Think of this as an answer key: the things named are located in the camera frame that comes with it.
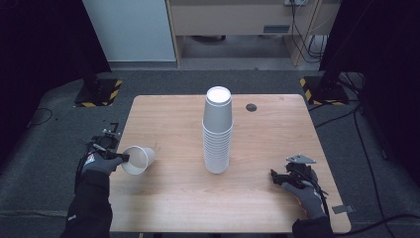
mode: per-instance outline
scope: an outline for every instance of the black and yellow hazard tape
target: black and yellow hazard tape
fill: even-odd
[[[312,97],[312,93],[306,83],[305,78],[300,78],[300,85],[302,86],[303,92],[305,93],[306,100],[308,101],[309,105],[346,105],[346,101],[342,100],[316,100]]]
[[[109,99],[107,101],[103,101],[103,102],[80,102],[80,103],[75,103],[74,106],[75,107],[96,107],[96,106],[110,106],[112,105],[112,103],[115,100],[115,97],[117,97],[118,91],[120,90],[121,84],[123,83],[122,80],[117,80],[115,82],[115,86],[114,89],[111,93],[111,95],[109,96]]]

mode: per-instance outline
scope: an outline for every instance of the cabinet door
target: cabinet door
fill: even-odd
[[[175,61],[164,0],[83,0],[108,61]]]

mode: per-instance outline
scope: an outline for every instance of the stack of paper cups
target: stack of paper cups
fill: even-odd
[[[229,166],[233,130],[231,92],[221,86],[207,91],[203,116],[204,163],[213,174]]]

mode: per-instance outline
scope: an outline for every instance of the sleeve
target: sleeve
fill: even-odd
[[[108,197],[109,177],[86,171],[68,209],[60,237],[110,237],[112,209]]]
[[[297,219],[292,226],[295,238],[334,238],[333,229],[326,216],[317,219]]]

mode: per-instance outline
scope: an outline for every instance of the glove finger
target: glove finger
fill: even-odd
[[[282,183],[281,186],[284,188],[284,190],[290,191],[291,193],[293,193],[298,198],[300,198],[300,196],[302,195],[302,190],[301,189],[295,187],[294,185],[292,185],[288,182]]]
[[[108,163],[109,163],[109,165],[112,166],[112,168],[115,169],[115,168],[117,168],[117,166],[119,166],[119,165],[121,165],[121,163],[123,163],[123,159],[116,158],[116,159],[113,159],[113,160],[109,160]]]

